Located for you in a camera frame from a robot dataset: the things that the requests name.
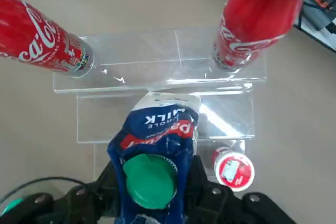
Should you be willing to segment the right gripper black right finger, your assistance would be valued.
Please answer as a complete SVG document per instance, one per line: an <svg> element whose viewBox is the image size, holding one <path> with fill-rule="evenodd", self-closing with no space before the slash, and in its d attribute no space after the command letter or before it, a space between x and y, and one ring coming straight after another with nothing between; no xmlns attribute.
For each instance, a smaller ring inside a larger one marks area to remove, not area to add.
<svg viewBox="0 0 336 224"><path fill-rule="evenodd" d="M267 195L252 192L242 198L207 179L199 155L193 156L186 184L187 223L295 224Z"/></svg>

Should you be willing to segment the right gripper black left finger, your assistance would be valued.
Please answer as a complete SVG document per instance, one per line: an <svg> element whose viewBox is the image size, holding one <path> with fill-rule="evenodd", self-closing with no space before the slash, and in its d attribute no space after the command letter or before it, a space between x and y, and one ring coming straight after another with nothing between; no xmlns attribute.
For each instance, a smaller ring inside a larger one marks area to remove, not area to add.
<svg viewBox="0 0 336 224"><path fill-rule="evenodd" d="M115 169L107 164L98 179L86 186L75 186L64 196L38 193L24 203L29 207L22 223L98 223L102 217L117 218L121 212L119 186Z"/></svg>

